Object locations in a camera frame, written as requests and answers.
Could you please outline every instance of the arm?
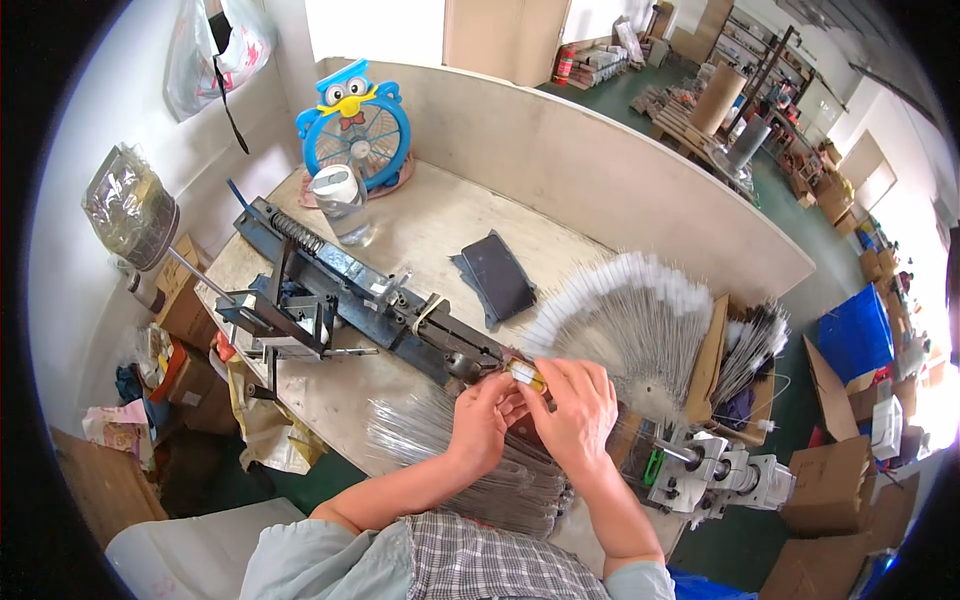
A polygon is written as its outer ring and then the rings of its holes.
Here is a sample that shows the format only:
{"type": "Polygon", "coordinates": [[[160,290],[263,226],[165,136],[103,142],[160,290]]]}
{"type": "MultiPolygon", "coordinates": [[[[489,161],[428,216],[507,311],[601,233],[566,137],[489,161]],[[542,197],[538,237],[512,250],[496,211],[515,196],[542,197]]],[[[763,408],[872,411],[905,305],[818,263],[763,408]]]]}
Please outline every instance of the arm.
{"type": "Polygon", "coordinates": [[[487,377],[457,398],[446,452],[360,482],[320,504],[310,518],[359,534],[440,506],[496,467],[507,428],[526,413],[509,373],[487,377]]]}
{"type": "Polygon", "coordinates": [[[550,412],[533,388],[519,384],[519,389],[540,439],[587,503],[593,530],[607,555],[604,577],[624,564],[664,564],[650,519],[605,448],[616,422],[616,392],[606,370],[587,361],[535,362],[557,410],[550,412]]]}

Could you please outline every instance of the plaid shirt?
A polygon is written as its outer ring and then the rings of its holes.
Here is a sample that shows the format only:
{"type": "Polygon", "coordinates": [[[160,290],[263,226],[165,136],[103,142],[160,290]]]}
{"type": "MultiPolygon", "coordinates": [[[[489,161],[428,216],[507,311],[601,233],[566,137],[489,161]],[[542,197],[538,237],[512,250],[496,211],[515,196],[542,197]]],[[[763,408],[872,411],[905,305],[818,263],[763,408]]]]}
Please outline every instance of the plaid shirt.
{"type": "Polygon", "coordinates": [[[546,541],[447,512],[429,511],[403,521],[413,567],[408,600],[610,597],[575,556],[546,541]]]}

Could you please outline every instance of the doorway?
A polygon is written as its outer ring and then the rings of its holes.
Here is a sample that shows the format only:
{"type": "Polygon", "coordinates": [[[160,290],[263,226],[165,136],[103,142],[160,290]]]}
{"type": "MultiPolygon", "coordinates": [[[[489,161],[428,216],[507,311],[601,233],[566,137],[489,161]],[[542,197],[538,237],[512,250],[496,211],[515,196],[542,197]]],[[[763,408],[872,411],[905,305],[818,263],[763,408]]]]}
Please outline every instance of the doorway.
{"type": "Polygon", "coordinates": [[[853,199],[870,211],[897,183],[897,174],[870,132],[864,132],[844,156],[840,174],[850,181],[853,199]]]}
{"type": "Polygon", "coordinates": [[[570,0],[446,0],[444,65],[535,87],[550,81],[570,0]]]}

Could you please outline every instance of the mobile phone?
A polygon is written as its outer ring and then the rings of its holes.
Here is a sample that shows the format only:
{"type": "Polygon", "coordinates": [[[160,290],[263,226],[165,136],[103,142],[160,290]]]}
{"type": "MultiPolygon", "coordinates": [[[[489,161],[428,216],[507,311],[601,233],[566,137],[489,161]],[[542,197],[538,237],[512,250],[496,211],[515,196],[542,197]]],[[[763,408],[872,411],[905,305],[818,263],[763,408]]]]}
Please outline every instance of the mobile phone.
{"type": "Polygon", "coordinates": [[[462,255],[498,321],[506,321],[536,303],[523,270],[498,235],[491,233],[470,244],[462,255]]]}

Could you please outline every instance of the fire extinguisher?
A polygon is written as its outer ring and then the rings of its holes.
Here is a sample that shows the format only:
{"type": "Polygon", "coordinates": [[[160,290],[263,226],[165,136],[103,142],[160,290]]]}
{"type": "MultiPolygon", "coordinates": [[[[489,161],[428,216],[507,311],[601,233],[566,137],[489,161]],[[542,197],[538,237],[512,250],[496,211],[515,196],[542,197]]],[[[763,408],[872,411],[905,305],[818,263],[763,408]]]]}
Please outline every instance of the fire extinguisher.
{"type": "Polygon", "coordinates": [[[565,45],[561,47],[560,60],[557,62],[557,72],[553,76],[555,83],[566,85],[566,79],[570,76],[570,69],[573,67],[574,54],[573,46],[565,45]]]}

